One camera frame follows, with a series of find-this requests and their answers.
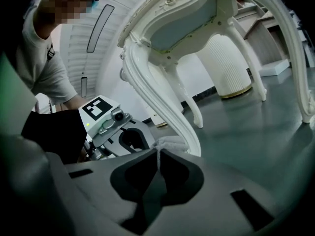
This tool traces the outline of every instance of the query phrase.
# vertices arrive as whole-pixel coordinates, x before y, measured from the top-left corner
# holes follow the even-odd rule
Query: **white ribbed column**
[[[250,87],[251,79],[246,71],[248,65],[228,37],[213,36],[205,48],[196,54],[220,96],[228,96]]]

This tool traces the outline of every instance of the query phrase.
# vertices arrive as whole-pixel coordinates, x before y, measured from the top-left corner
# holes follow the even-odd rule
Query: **ceiling light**
[[[87,97],[88,77],[81,78],[81,97]]]
[[[88,44],[88,48],[87,48],[87,52],[88,53],[93,53],[98,41],[98,38],[108,20],[108,18],[110,17],[110,15],[112,14],[113,10],[115,8],[111,5],[106,5],[102,11],[102,13],[100,14],[94,29],[92,31],[92,35],[90,37],[90,41]]]

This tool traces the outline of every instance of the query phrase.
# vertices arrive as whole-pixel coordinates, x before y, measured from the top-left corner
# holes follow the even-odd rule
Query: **white t-shirt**
[[[34,95],[47,95],[54,105],[69,101],[77,95],[67,76],[58,52],[54,52],[51,37],[44,40],[35,32],[33,16],[37,7],[28,10],[22,40],[16,52],[16,71]]]

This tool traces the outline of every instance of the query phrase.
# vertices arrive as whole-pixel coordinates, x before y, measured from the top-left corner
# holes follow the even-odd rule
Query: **white pedestal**
[[[262,69],[259,71],[259,74],[261,75],[261,77],[275,76],[281,74],[288,67],[290,67],[289,60],[284,59],[267,65],[263,65]]]
[[[251,79],[246,71],[248,65],[228,37],[213,36],[197,55],[222,98],[236,96],[251,88]]]

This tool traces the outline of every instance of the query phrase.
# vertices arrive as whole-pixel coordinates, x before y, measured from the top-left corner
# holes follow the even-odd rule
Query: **white ornate table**
[[[292,62],[298,103],[303,122],[315,114],[309,94],[302,44],[294,22],[281,0],[256,0],[265,5],[278,20]],[[119,46],[124,48],[124,71],[140,96],[189,145],[188,153],[200,156],[195,131],[168,96],[159,89],[149,63],[165,70],[168,80],[180,91],[194,113],[194,123],[202,124],[202,115],[178,77],[178,60],[200,51],[215,34],[228,36],[243,54],[251,69],[257,90],[264,101],[266,90],[254,67],[247,45],[231,23],[237,13],[236,0],[146,0],[133,14],[121,33]]]

